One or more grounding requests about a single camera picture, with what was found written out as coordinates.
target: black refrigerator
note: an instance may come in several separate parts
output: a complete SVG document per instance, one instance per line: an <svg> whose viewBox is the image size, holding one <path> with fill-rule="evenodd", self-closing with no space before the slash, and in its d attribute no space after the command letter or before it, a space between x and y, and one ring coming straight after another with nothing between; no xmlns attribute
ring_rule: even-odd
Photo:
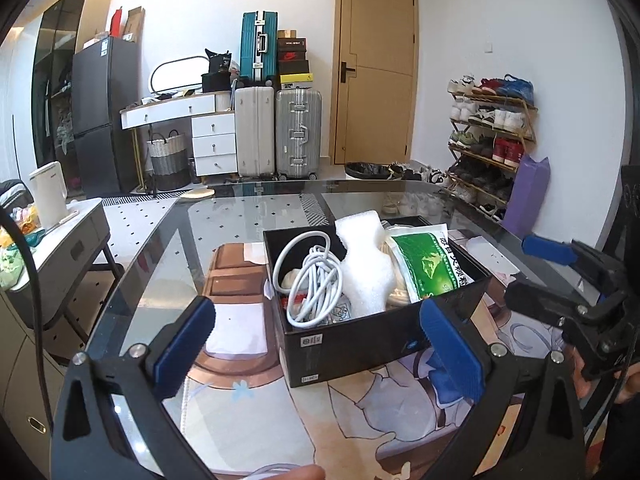
<svg viewBox="0 0 640 480"><path fill-rule="evenodd" d="M138 49L112 36L73 60L72 111L82 188L87 198L118 196L138 184L132 130L120 111L138 100Z"/></svg>

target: human hand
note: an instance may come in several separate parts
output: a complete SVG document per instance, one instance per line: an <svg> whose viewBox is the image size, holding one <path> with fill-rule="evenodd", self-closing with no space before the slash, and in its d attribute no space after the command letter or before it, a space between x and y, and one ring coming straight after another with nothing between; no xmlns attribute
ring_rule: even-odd
<svg viewBox="0 0 640 480"><path fill-rule="evenodd" d="M589 395L593 383L587 381L582 376L582 369L584 368L584 360L578 351L571 347L567 351L568 355L574 360L574 385L575 393L578 395L578 399L582 399ZM621 372L614 374L615 378L620 378ZM616 403L621 404L631 399L635 394L640 393L640 363L636 363L629 367L626 373L625 384L623 385L620 393L616 397Z"/></svg>
<svg viewBox="0 0 640 480"><path fill-rule="evenodd" d="M324 480L324 469L319 465L303 465L271 480Z"/></svg>

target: stack of boxes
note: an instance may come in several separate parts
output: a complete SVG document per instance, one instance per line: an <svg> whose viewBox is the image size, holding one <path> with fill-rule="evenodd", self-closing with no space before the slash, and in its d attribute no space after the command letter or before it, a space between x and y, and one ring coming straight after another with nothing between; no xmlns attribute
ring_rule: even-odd
<svg viewBox="0 0 640 480"><path fill-rule="evenodd" d="M297 38L295 30L278 31L278 71L283 90L311 88L314 75L306 59L306 38Z"/></svg>

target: coiled white cable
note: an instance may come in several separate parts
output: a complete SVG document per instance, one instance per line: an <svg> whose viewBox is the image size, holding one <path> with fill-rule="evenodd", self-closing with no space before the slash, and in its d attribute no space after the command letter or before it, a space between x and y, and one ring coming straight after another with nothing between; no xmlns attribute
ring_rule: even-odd
<svg viewBox="0 0 640 480"><path fill-rule="evenodd" d="M293 246L300 240L312 236L321 236L325 240L325 246L314 245L309 249L309 254L302 261L302 269L293 281L290 289L282 288L278 283L280 267ZM317 326L335 308L342 294L342 269L340 260L329 250L331 239L322 231L309 231L302 233L290 241L278 256L273 267L273 288L282 294L288 294L287 320L295 328L311 328ZM296 296L300 290L300 284L308 279L306 298L302 301L300 312L295 315L292 312Z"/></svg>

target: anime illustration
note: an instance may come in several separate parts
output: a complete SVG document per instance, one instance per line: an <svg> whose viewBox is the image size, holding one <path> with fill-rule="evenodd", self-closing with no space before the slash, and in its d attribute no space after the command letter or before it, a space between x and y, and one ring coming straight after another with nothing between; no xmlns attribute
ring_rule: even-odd
<svg viewBox="0 0 640 480"><path fill-rule="evenodd" d="M504 282L518 269L476 238L451 235L498 275L472 317L483 338L517 355L558 348L559 333L504 307ZM180 430L187 441L223 480L261 480L310 463L324 467L328 480L419 479L471 407L438 355L429 348L376 370L289 388L263 296L266 266L254 245L225 244L213 253L205 295L218 316L185 382ZM480 470L499 457L519 402Z"/></svg>

